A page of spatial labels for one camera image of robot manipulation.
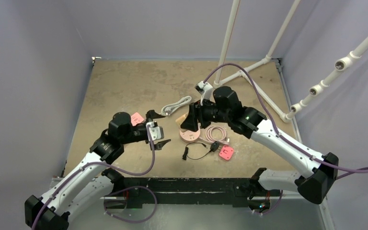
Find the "black power adapter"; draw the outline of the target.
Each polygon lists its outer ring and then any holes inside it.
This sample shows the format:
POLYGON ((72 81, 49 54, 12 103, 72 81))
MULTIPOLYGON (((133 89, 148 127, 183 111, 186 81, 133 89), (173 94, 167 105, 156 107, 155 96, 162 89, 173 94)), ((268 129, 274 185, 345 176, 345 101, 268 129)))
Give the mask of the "black power adapter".
POLYGON ((220 143, 218 141, 213 142, 210 145, 209 152, 215 152, 220 146, 220 143))

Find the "pink cube socket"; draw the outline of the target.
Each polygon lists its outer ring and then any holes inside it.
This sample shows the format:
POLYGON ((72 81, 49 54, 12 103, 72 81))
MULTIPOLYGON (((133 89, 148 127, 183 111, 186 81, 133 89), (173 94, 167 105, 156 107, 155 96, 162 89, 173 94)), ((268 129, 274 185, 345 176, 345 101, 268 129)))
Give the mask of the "pink cube socket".
POLYGON ((140 123, 143 123, 144 121, 145 121, 144 117, 138 112, 135 112, 134 114, 131 115, 132 126, 136 126, 140 123))

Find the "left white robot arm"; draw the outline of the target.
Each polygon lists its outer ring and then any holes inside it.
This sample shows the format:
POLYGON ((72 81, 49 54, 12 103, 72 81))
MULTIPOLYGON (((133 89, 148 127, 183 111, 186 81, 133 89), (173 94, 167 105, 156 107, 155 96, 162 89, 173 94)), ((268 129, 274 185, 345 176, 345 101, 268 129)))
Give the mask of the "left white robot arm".
POLYGON ((112 166, 124 152, 124 145, 145 141, 155 154, 166 144, 157 119, 163 116, 154 110, 146 113, 143 122, 133 125, 130 114, 116 113, 100 137, 80 163, 57 185, 39 197, 25 202, 25 223, 33 230, 66 230, 85 209, 105 195, 118 196, 124 183, 120 174, 126 170, 112 166))

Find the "pink round power socket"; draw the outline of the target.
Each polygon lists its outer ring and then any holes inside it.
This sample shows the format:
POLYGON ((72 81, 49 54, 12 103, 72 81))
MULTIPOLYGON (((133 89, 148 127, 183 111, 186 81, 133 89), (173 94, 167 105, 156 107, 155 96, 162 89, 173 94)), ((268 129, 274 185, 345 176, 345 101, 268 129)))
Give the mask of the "pink round power socket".
POLYGON ((195 132, 190 131, 190 130, 180 129, 179 136, 181 140, 184 141, 185 143, 193 143, 193 142, 196 142, 200 138, 201 131, 200 129, 195 132))

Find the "beige cube power socket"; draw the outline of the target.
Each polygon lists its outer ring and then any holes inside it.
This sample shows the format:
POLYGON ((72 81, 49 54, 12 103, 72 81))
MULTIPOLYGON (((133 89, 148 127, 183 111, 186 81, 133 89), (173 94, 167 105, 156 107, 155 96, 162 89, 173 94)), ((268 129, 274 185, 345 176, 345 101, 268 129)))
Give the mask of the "beige cube power socket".
POLYGON ((180 126, 181 126, 181 124, 184 122, 184 120, 187 118, 187 116, 188 116, 188 113, 183 114, 182 116, 178 117, 178 118, 175 120, 175 122, 176 122, 176 124, 177 124, 177 126, 178 126, 178 127, 180 127, 180 126))

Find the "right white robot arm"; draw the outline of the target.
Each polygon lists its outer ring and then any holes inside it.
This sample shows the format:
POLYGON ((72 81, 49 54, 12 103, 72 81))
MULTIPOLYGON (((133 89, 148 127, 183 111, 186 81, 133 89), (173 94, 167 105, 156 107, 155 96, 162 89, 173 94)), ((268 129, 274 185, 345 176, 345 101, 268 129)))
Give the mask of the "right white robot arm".
POLYGON ((233 132, 256 141, 292 165, 295 171, 273 171, 263 168, 250 181, 256 195, 267 190, 298 192, 306 200, 321 204, 337 179, 339 159, 329 152, 309 149, 289 135, 276 129, 272 120, 253 107, 243 106, 236 92, 228 86, 213 89, 208 83, 195 89, 201 99, 189 105, 180 128, 198 131, 211 123, 226 123, 233 132))

